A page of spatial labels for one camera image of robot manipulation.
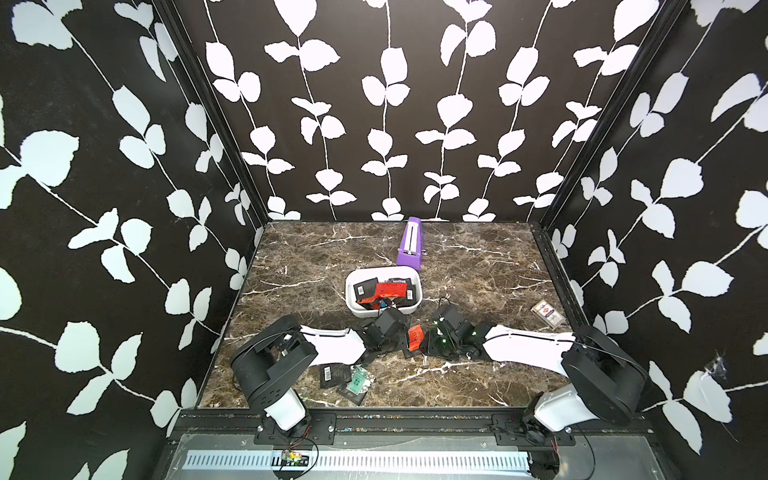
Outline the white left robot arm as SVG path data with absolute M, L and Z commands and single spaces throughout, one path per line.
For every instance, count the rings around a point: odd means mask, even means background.
M 407 316 L 394 307 L 343 330 L 311 328 L 285 315 L 236 350 L 230 366 L 250 409 L 297 436 L 310 416 L 293 386 L 307 369 L 368 365 L 404 346 L 407 328 Z

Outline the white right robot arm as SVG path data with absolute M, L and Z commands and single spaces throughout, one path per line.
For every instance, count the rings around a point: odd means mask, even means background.
M 646 369 L 595 327 L 541 333 L 488 321 L 474 326 L 453 304 L 437 310 L 418 346 L 447 360 L 513 362 L 566 377 L 565 386 L 536 395 L 514 422 L 533 444 L 591 420 L 629 425 L 648 379 Z

